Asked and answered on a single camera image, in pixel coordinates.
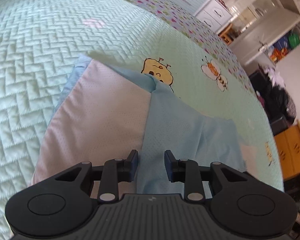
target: bed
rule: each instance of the bed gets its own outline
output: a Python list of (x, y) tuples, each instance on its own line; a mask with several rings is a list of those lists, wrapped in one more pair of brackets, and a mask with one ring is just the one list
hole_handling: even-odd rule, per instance
[(0, 239), (10, 236), (5, 203), (29, 184), (80, 54), (139, 73), (146, 60), (164, 66), (184, 103), (233, 120), (253, 147), (248, 171), (283, 190), (273, 135), (247, 75), (186, 11), (168, 0), (0, 0)]

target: blue fabric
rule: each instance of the blue fabric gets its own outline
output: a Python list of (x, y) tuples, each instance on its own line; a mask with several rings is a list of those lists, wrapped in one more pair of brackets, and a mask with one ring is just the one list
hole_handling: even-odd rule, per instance
[[(80, 56), (65, 85), (59, 103), (62, 104), (91, 58)], [(171, 150), (176, 159), (186, 158), (200, 166), (220, 161), (239, 171), (245, 171), (239, 146), (240, 137), (232, 120), (207, 117), (176, 97), (171, 88), (149, 74), (109, 66), (111, 69), (151, 93), (142, 150), (136, 175), (137, 193), (183, 193), (183, 183), (170, 183), (164, 166), (164, 152)], [(210, 197), (208, 184), (204, 184)]]

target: cartoon bear print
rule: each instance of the cartoon bear print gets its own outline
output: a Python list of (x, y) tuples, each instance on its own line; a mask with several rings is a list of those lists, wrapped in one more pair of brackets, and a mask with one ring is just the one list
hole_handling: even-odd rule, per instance
[(207, 64), (201, 65), (203, 73), (205, 73), (212, 80), (217, 81), (218, 88), (224, 92), (228, 89), (228, 80), (224, 75), (221, 75), (221, 70), (214, 61), (208, 61), (206, 57)]
[(173, 76), (170, 70), (168, 70), (168, 67), (171, 66), (161, 64), (160, 61), (162, 60), (162, 58), (159, 58), (159, 60), (147, 58), (143, 64), (143, 70), (141, 73), (153, 75), (156, 79), (171, 87), (173, 83)]

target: orange wooden cabinet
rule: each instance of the orange wooden cabinet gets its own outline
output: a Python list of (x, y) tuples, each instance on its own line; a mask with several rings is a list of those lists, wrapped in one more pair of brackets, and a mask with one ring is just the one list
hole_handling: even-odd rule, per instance
[(300, 174), (300, 123), (274, 137), (277, 144), (283, 180)]

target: folded clothing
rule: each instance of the folded clothing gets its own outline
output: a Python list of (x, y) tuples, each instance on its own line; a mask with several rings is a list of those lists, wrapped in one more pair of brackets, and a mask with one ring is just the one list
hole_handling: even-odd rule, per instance
[(168, 180), (165, 150), (199, 165), (220, 161), (245, 171), (239, 141), (233, 121), (200, 114), (153, 76), (81, 57), (44, 135), (32, 183), (82, 161), (126, 158), (136, 149), (135, 183), (120, 183), (121, 194), (182, 193), (182, 183)]

